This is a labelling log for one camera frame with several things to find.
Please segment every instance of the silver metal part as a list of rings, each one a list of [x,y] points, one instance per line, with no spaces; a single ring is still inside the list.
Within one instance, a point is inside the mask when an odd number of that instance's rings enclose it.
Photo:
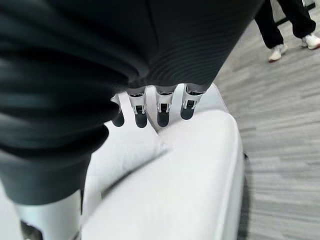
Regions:
[[[188,85],[185,85],[182,96],[182,107],[187,109],[187,106],[191,104],[191,109],[194,110],[205,92],[192,90]]]
[[[171,89],[171,91],[168,92],[160,91],[157,87],[155,87],[156,106],[159,113],[164,111],[169,113],[172,104],[172,98],[174,97],[174,91],[175,87],[173,90]]]
[[[119,95],[118,94],[114,95],[114,97],[111,98],[111,102],[114,102],[119,105],[119,113],[120,113],[121,112],[121,103],[120,103]]]
[[[16,204],[25,240],[80,240],[81,194],[44,205]]]
[[[140,93],[128,93],[134,114],[145,114],[147,110],[146,88]]]

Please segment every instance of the gray floor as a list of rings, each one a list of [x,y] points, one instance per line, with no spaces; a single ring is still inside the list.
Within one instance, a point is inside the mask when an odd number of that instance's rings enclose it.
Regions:
[[[289,22],[280,31],[283,59],[267,63],[253,22],[215,80],[249,156],[241,240],[320,239],[320,49],[302,49]]]

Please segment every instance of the shoe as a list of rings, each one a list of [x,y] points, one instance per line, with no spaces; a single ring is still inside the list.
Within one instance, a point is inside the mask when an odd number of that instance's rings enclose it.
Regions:
[[[302,47],[310,50],[320,48],[320,38],[314,34],[309,34],[302,38]]]
[[[284,55],[288,50],[288,46],[286,44],[280,44],[272,48],[272,54],[269,56],[268,61],[269,63],[273,63],[279,60],[282,55]]]

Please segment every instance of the black pants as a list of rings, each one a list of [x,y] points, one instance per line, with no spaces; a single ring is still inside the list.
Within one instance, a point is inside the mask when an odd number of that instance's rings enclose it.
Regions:
[[[292,23],[293,35],[303,38],[316,29],[316,23],[311,20],[309,12],[304,8],[302,0],[277,0],[282,11]],[[260,29],[263,41],[271,49],[284,43],[284,39],[275,23],[270,0],[265,0],[255,21]]]

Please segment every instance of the white upholstery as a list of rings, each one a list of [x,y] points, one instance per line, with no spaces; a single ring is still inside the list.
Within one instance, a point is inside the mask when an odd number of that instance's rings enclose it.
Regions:
[[[179,84],[175,91],[172,98],[172,105],[170,110],[170,118],[169,118],[169,126],[178,122],[182,121],[180,116],[180,109],[182,105],[182,96],[184,92],[185,85]],[[162,131],[163,127],[160,127],[157,123],[157,102],[156,102],[156,94],[155,94],[155,87],[149,86],[146,92],[146,101],[147,101],[147,114],[148,119],[157,133]],[[212,84],[206,93],[202,96],[200,103],[196,106],[194,110],[194,114],[202,113],[207,110],[221,110],[224,112],[228,112],[228,109],[217,89],[217,86]]]
[[[244,165],[233,117],[202,112],[168,127],[162,138],[172,150],[103,200],[83,240],[236,239]]]
[[[183,84],[175,90],[165,128],[157,124],[153,87],[147,89],[150,122],[142,129],[135,125],[128,96],[120,94],[125,124],[108,122],[108,140],[92,156],[82,240],[237,239],[244,174],[237,124],[214,85],[193,118],[182,120],[183,90]],[[101,199],[101,192],[132,171]],[[1,188],[0,212],[7,213],[0,214],[1,237],[22,240]]]
[[[139,128],[126,93],[119,94],[124,125],[116,127],[111,121],[105,125],[109,136],[93,155],[85,183],[83,218],[92,213],[101,201],[101,192],[141,165],[156,159],[167,147],[151,124]]]

